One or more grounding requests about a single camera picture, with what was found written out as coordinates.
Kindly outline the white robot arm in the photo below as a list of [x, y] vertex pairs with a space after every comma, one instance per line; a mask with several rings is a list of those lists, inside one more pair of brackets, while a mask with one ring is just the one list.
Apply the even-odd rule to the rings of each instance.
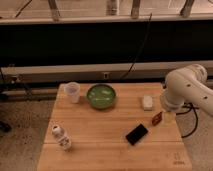
[[208, 88], [207, 70], [199, 64], [188, 65], [169, 72], [166, 89], [160, 96], [166, 111], [177, 111], [185, 101], [191, 102], [213, 117], [213, 90]]

